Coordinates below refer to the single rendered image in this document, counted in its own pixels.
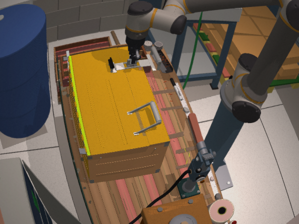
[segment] green hose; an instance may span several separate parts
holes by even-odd
[[[184,90],[186,85],[187,85],[187,82],[188,82],[188,79],[189,79],[189,76],[190,76],[190,73],[191,73],[191,69],[192,69],[192,65],[193,65],[193,61],[194,61],[194,57],[195,57],[195,51],[196,51],[196,47],[198,45],[198,39],[199,39],[199,35],[200,35],[200,29],[201,29],[201,24],[202,24],[202,17],[203,17],[203,12],[201,12],[200,14],[200,17],[199,17],[199,21],[198,21],[198,27],[197,27],[197,32],[196,32],[196,38],[195,38],[195,44],[194,44],[194,48],[193,48],[193,54],[192,54],[192,59],[191,59],[191,63],[190,63],[190,67],[189,67],[189,71],[188,71],[188,75],[187,75],[187,78],[186,78],[186,81],[182,87],[182,89]]]

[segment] toolbox handle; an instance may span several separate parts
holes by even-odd
[[[151,108],[151,111],[152,111],[152,113],[153,113],[153,117],[154,117],[156,123],[154,123],[154,124],[152,124],[152,125],[150,125],[150,126],[144,128],[144,129],[142,129],[142,130],[140,130],[140,131],[134,132],[134,135],[135,135],[135,136],[137,136],[137,135],[139,135],[140,133],[145,132],[145,131],[147,131],[148,129],[151,129],[151,128],[153,128],[153,127],[155,127],[155,126],[157,126],[157,125],[159,125],[159,124],[162,123],[162,120],[161,120],[161,117],[160,117],[158,108],[157,108],[157,106],[156,106],[156,104],[155,104],[154,101],[148,102],[148,103],[146,103],[146,104],[144,104],[144,105],[142,105],[142,106],[140,106],[140,107],[138,107],[138,108],[136,108],[136,109],[133,109],[132,111],[127,112],[127,114],[128,114],[128,115],[131,115],[131,114],[133,114],[133,113],[135,113],[135,112],[137,112],[137,111],[139,111],[139,110],[141,110],[141,109],[147,107],[148,105],[150,105],[150,108]]]

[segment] robotic arm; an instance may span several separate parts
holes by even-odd
[[[236,119],[254,123],[260,118],[268,87],[299,36],[299,0],[168,0],[163,10],[153,8],[148,2],[136,1],[129,6],[125,27],[131,64],[140,59],[138,52],[149,28],[180,35],[186,25],[186,14],[271,5],[282,9],[259,57],[242,54],[233,78],[220,90],[222,103]],[[192,192],[196,182],[205,179],[218,152],[208,150],[203,139],[197,139],[196,143],[198,154],[188,168],[191,173],[182,186],[185,192]]]

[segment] blue barrel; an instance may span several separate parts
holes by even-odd
[[[0,10],[0,132],[26,138],[51,108],[46,15],[32,4]]]

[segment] cinder block wall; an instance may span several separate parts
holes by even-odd
[[[129,5],[138,0],[34,0],[46,14],[47,42],[124,29]]]

